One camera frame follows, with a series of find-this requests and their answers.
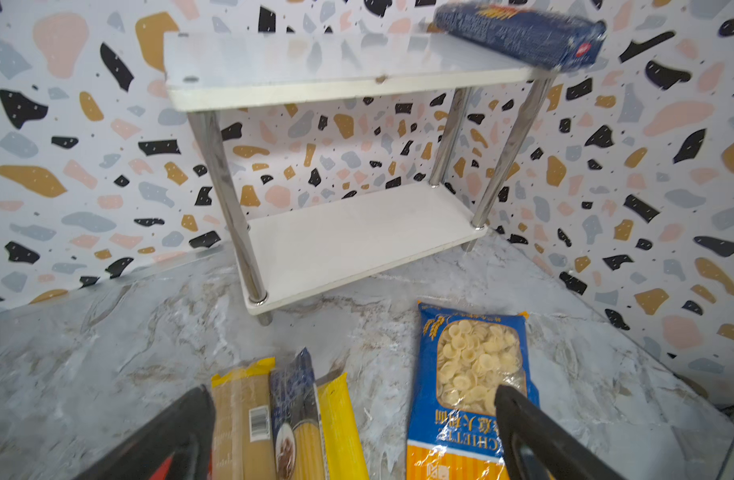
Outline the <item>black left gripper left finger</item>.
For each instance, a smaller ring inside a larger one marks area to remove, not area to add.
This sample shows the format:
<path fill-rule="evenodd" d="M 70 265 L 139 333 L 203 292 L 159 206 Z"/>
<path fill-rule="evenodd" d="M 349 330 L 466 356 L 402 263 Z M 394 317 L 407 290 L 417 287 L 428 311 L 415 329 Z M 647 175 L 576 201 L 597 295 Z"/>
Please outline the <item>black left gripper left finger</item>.
<path fill-rule="evenodd" d="M 216 407 L 195 387 L 122 441 L 79 479 L 210 479 Z"/>

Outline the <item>blue Barilla spaghetti pack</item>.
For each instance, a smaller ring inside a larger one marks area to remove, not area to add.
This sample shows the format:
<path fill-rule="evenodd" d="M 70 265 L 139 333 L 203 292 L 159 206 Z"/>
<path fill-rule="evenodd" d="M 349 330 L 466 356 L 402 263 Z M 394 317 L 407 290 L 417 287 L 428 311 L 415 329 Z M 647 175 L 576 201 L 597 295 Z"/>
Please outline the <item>blue Barilla spaghetti pack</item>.
<path fill-rule="evenodd" d="M 482 2 L 445 4 L 433 24 L 533 67 L 562 73 L 593 65 L 607 37 L 603 21 Z"/>

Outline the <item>dark blue clear spaghetti pack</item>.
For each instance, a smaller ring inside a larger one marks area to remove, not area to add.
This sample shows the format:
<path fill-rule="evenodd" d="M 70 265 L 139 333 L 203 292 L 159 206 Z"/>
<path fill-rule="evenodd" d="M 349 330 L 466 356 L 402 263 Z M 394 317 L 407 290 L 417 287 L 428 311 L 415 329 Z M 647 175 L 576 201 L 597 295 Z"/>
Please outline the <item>dark blue clear spaghetti pack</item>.
<path fill-rule="evenodd" d="M 279 479 L 327 479 L 325 442 L 310 353 L 270 374 L 271 421 Z"/>

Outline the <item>yellow spaghetti pack barcode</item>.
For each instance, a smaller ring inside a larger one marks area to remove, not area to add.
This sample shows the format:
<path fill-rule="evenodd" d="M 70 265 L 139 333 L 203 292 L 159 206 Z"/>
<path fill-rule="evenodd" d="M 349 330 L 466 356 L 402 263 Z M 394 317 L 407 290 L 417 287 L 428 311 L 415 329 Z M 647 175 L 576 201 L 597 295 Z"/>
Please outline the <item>yellow spaghetti pack barcode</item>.
<path fill-rule="evenodd" d="M 269 375 L 276 359 L 265 358 L 211 379 L 216 407 L 214 479 L 275 479 Z"/>

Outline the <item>yellow spaghetti pack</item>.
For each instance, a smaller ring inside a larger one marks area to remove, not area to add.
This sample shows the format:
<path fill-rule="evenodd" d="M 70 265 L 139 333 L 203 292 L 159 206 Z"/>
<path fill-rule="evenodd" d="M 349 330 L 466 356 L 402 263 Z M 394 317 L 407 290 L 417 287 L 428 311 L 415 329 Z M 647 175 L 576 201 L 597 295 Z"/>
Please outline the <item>yellow spaghetti pack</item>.
<path fill-rule="evenodd" d="M 368 479 L 347 373 L 332 370 L 316 383 L 329 478 Z"/>

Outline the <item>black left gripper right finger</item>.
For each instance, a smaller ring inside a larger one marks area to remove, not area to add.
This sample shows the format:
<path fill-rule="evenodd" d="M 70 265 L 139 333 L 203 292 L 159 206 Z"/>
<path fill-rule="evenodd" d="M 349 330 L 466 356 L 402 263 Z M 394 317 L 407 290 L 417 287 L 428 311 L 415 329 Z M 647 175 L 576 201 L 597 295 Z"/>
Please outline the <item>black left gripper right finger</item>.
<path fill-rule="evenodd" d="M 499 386 L 495 406 L 511 479 L 621 477 L 517 389 Z"/>

